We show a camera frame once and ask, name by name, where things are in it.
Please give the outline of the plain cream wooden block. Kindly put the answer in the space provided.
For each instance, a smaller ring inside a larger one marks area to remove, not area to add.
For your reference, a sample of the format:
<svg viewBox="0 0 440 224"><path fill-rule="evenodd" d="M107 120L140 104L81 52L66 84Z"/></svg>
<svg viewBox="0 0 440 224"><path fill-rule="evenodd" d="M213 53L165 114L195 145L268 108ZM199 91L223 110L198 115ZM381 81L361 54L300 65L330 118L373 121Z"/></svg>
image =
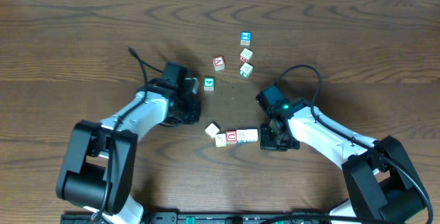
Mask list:
<svg viewBox="0 0 440 224"><path fill-rule="evenodd" d="M259 140L259 131L256 128L246 130L246 141L257 142Z"/></svg>

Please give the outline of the cream block with yellow side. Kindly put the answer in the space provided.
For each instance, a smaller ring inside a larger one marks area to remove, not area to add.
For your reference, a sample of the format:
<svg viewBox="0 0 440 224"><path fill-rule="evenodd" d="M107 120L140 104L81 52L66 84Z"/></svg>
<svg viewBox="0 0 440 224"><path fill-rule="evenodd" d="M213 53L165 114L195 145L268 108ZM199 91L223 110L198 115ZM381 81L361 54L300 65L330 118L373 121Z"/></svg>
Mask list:
<svg viewBox="0 0 440 224"><path fill-rule="evenodd" d="M211 122L205 129L206 135L208 135L211 139L214 139L215 136L220 132L220 126L216 122Z"/></svg>

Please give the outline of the red U wooden block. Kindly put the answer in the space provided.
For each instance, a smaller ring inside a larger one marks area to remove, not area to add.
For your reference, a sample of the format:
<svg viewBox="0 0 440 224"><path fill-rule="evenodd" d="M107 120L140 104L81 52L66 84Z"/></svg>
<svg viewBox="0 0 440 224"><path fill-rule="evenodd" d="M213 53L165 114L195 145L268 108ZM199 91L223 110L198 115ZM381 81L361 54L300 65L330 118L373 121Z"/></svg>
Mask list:
<svg viewBox="0 0 440 224"><path fill-rule="evenodd" d="M236 131L226 131L225 138L227 144L237 143L237 132Z"/></svg>

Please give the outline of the blue-edged number 3 block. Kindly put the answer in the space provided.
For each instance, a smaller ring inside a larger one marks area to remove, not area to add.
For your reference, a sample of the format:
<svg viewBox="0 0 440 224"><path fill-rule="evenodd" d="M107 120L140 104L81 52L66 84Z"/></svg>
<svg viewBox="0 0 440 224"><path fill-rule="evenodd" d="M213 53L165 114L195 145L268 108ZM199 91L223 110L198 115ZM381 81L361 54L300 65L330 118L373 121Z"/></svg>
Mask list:
<svg viewBox="0 0 440 224"><path fill-rule="evenodd" d="M236 142L237 143L246 143L248 141L248 131L245 129L236 130Z"/></svg>

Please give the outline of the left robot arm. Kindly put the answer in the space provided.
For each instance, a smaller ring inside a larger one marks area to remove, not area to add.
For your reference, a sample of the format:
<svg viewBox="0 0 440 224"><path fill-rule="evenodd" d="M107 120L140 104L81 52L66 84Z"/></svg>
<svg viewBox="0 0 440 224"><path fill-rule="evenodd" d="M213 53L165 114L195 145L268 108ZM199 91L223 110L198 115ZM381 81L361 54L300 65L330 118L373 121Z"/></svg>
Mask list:
<svg viewBox="0 0 440 224"><path fill-rule="evenodd" d="M141 223L144 208L131 196L138 143L154 127L194 124L201 113L199 81L167 63L111 117L73 128L56 183L59 199L89 210L90 222Z"/></svg>

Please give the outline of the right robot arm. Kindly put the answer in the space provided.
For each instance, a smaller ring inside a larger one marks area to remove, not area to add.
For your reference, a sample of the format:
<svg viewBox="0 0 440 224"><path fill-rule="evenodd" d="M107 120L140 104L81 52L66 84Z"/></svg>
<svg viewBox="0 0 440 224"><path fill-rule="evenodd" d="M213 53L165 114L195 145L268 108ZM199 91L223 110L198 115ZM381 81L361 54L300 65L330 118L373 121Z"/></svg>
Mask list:
<svg viewBox="0 0 440 224"><path fill-rule="evenodd" d="M261 149L284 152L306 144L342 170L349 199L331 215L403 223L431 211L426 189L398 139L355 133L308 100L284 97L276 85L262 90L256 101L269 119L261 125Z"/></svg>

